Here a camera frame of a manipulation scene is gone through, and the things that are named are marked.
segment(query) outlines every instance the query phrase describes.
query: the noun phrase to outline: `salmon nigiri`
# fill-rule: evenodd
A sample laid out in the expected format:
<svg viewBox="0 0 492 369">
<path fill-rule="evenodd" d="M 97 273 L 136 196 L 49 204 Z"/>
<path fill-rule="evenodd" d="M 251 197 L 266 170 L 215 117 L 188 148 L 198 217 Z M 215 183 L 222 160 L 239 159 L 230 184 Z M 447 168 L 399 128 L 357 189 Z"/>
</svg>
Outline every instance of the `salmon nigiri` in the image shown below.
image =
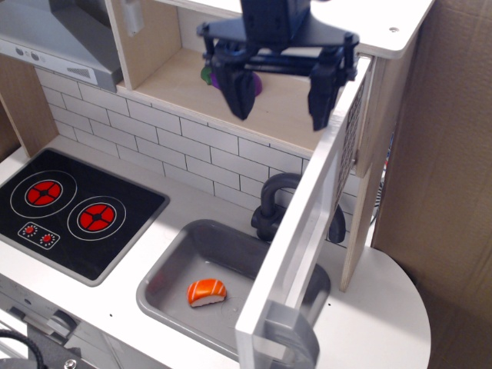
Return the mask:
<svg viewBox="0 0 492 369">
<path fill-rule="evenodd" d="M 192 308 L 223 301 L 226 295 L 224 284 L 213 278 L 193 282 L 188 287 L 187 293 L 188 303 Z"/>
</svg>

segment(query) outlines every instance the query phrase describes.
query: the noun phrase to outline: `black cable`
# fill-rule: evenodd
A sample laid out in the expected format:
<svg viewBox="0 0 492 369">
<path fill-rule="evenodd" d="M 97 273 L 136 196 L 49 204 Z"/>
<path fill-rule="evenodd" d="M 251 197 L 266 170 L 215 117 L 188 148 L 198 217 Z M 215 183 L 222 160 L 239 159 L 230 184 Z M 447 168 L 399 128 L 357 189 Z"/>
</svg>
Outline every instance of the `black cable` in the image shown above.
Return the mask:
<svg viewBox="0 0 492 369">
<path fill-rule="evenodd" d="M 46 368 L 45 363 L 43 362 L 43 355 L 41 354 L 41 351 L 32 339 L 27 338 L 25 335 L 20 334 L 16 331 L 10 331 L 8 329 L 0 329 L 0 337 L 11 338 L 25 344 L 34 354 L 36 358 L 36 363 L 38 363 L 38 369 Z"/>
</svg>

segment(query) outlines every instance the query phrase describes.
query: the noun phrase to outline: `white countertop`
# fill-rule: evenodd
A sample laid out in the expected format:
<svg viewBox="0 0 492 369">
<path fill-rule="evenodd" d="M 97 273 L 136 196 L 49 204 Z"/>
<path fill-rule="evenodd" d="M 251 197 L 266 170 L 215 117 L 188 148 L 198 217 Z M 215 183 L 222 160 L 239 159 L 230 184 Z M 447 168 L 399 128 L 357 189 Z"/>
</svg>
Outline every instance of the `white countertop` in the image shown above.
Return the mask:
<svg viewBox="0 0 492 369">
<path fill-rule="evenodd" d="M 88 287 L 0 242 L 0 274 L 106 334 L 176 369 L 238 368 L 239 364 L 141 312 L 138 284 L 178 232 L 208 218 L 254 235 L 251 211 L 58 136 L 49 146 L 112 171 L 171 199 L 149 229 L 97 287 Z M 0 183 L 28 159 L 19 149 L 0 163 Z M 326 243 L 318 264 L 340 285 L 346 250 Z M 318 367 L 426 368 L 431 332 L 424 304 L 387 255 L 366 248 L 346 293 L 336 287 L 314 326 Z"/>
</svg>

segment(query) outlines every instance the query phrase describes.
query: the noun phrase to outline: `range hood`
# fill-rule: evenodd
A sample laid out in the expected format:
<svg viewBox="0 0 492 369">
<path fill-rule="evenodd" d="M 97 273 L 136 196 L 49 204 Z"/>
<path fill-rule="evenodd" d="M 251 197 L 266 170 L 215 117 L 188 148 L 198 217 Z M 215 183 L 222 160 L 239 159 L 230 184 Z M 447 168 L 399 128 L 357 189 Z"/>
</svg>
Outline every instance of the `range hood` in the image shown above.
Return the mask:
<svg viewBox="0 0 492 369">
<path fill-rule="evenodd" d="M 113 33 L 74 0 L 0 1 L 0 53 L 116 91 Z"/>
</svg>

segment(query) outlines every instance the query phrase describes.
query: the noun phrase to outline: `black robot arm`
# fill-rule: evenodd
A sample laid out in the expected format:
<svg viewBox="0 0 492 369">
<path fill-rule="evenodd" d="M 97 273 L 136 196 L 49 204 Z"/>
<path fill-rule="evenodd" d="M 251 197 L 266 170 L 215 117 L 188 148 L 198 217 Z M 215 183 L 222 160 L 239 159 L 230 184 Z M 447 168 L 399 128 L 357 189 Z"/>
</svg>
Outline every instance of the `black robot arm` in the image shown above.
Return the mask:
<svg viewBox="0 0 492 369">
<path fill-rule="evenodd" d="M 254 105 L 253 71 L 311 79 L 307 97 L 313 127 L 327 126 L 340 87 L 357 74 L 359 38 L 319 22 L 309 0 L 241 0 L 243 16 L 198 27 L 211 67 L 232 113 L 246 119 Z M 286 55 L 288 48 L 321 48 L 317 57 Z"/>
</svg>

